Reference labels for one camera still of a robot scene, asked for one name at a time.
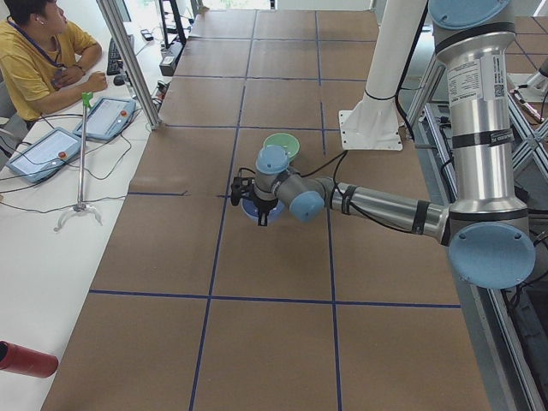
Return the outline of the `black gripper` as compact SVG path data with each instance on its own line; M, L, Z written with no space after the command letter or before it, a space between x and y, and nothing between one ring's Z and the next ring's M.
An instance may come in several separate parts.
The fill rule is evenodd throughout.
M257 209L258 226L267 226L270 211L277 206L277 200L263 200L259 197L254 197L253 204Z

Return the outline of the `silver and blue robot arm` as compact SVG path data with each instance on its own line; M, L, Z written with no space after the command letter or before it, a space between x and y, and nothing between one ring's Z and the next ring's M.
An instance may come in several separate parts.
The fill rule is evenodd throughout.
M515 195L505 52L515 39L508 1L389 1L362 100L339 114L342 148L399 150L396 95L425 18L447 72L456 200L411 200L335 178L307 178L280 146L262 148L256 171L231 200L251 200L260 224L283 204L303 222L325 208L390 229L427 235L449 249L450 265L486 289L513 287L532 273L536 254L526 205Z

